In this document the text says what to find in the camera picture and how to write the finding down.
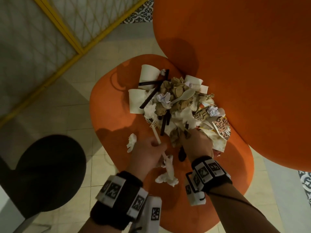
person's left hand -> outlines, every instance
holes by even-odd
[[[137,141],[126,171],[144,181],[151,169],[157,165],[162,153],[166,149],[167,145],[165,143],[158,145],[155,137]]]

yellow metal frame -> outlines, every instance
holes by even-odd
[[[3,127],[8,121],[18,115],[23,109],[30,105],[39,94],[41,94],[47,87],[53,84],[66,70],[68,70],[75,62],[77,62],[84,54],[86,54],[93,46],[95,46],[100,40],[107,36],[115,27],[122,23],[127,17],[129,17],[138,7],[144,4],[147,0],[140,0],[127,12],[125,12],[119,19],[106,28],[101,34],[94,38],[86,47],[82,48],[80,42],[74,37],[66,24],[62,21],[62,18],[50,5],[48,0],[34,0],[42,11],[49,17],[54,23],[57,29],[64,35],[67,41],[77,51],[78,55],[74,56],[71,60],[65,63],[55,74],[45,80],[40,86],[38,86],[33,92],[26,96],[21,103],[15,106],[14,109],[4,117],[0,118],[0,128]]]

hand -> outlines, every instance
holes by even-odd
[[[187,154],[189,161],[192,163],[195,159],[208,155],[213,157],[213,143],[204,133],[191,129],[190,137],[186,139],[185,134],[181,134],[181,144]]]
[[[126,171],[144,181],[151,169],[155,168],[161,155],[167,149],[167,145],[158,145],[155,137],[137,141],[134,145],[130,165]]]

orange cushion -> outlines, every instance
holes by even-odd
[[[304,171],[311,171],[310,6],[311,0],[155,0],[153,12],[165,55],[204,80],[243,140]]]
[[[142,64],[158,69],[170,69],[170,77],[180,78],[182,74],[167,58],[158,55],[140,55],[123,62],[104,75],[94,86],[90,97],[90,113],[96,134],[118,170],[124,170],[130,160],[126,144],[131,133],[138,140],[154,136],[149,124],[141,114],[129,113],[128,90],[138,87]],[[184,187],[185,174],[190,172],[188,160],[178,161],[178,149],[172,148],[168,136],[161,137],[169,144],[167,154],[173,154],[175,176],[179,184],[174,188],[167,183],[157,184],[157,176],[163,168],[153,169],[144,181],[144,188],[150,194],[162,199],[161,226],[171,232],[205,232],[219,222],[209,198],[201,206],[191,207]],[[244,194],[254,172],[254,161],[249,146],[231,129],[231,137],[225,152],[216,160],[232,176],[234,186]]]

mesh partition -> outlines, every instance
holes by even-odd
[[[0,0],[0,116],[76,55],[33,0]]]
[[[139,0],[49,0],[84,47]]]

